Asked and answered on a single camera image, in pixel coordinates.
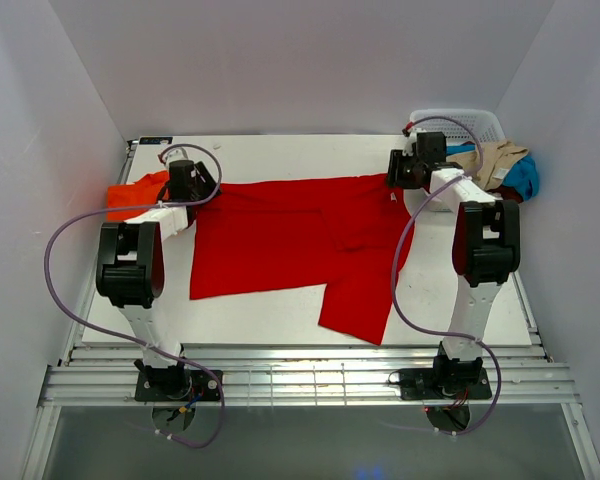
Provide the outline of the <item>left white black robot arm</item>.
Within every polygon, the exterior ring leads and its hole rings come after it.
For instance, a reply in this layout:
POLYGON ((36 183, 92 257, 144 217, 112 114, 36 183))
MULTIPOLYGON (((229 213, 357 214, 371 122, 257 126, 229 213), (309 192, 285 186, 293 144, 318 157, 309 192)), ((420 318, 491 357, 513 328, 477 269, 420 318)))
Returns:
POLYGON ((176 202, 176 207, 105 222, 100 230, 96 289, 118 308, 133 335, 143 342, 143 357, 135 366, 144 376, 144 385, 168 399, 185 397, 192 376, 180 361, 182 345, 158 304, 165 287, 163 244, 193 225, 196 211, 191 204, 216 191, 217 183, 203 162, 174 160, 168 164, 166 185, 155 198, 176 202))

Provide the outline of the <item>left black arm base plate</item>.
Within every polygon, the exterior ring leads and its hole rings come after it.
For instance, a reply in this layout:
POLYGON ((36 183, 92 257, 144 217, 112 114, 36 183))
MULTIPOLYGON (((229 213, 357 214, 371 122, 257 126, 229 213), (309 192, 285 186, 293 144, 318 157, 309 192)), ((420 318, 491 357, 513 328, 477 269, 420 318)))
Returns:
MULTIPOLYGON (((223 380, 222 370, 213 370, 216 384, 223 380)), ((218 386, 212 386, 213 378, 201 370, 169 368, 145 368, 138 374, 134 400, 137 402, 183 402, 197 398, 203 402, 219 402, 218 386)))

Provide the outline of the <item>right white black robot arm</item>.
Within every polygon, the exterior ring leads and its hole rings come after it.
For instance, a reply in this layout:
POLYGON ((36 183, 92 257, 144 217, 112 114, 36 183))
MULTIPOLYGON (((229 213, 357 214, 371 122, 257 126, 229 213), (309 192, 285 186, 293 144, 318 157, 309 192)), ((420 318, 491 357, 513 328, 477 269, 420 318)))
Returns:
POLYGON ((425 189, 429 200, 441 200, 455 214, 451 258, 458 288, 432 366, 401 369, 396 384, 404 400, 488 399, 481 340, 497 294, 519 267, 519 207, 486 193, 448 161, 443 133, 408 127, 404 134, 405 147, 390 154, 387 183, 425 189))

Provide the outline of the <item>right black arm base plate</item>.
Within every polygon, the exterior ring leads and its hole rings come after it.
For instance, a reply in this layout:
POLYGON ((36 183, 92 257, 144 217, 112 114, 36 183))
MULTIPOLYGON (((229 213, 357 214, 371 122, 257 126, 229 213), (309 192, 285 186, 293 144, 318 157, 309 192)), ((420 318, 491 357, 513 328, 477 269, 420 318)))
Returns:
POLYGON ((404 368, 389 374, 387 383, 399 388, 402 400, 489 400, 492 390, 486 371, 478 377, 443 377, 433 368, 404 368))

